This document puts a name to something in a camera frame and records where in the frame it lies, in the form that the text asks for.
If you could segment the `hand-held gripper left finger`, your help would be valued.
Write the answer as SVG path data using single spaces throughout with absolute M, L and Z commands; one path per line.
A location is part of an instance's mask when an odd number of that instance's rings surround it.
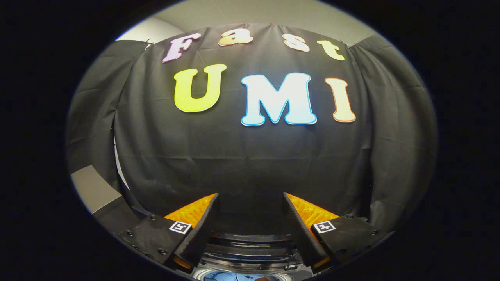
M 205 252 L 219 212 L 219 194 L 214 193 L 167 216 L 145 217 L 118 237 L 162 266 L 191 272 Z

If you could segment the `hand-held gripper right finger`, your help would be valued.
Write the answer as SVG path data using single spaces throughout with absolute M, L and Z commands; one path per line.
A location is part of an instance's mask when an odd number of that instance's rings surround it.
M 312 270 L 335 269 L 353 262 L 389 237 L 356 215 L 335 215 L 284 192 L 282 212 L 304 264 Z

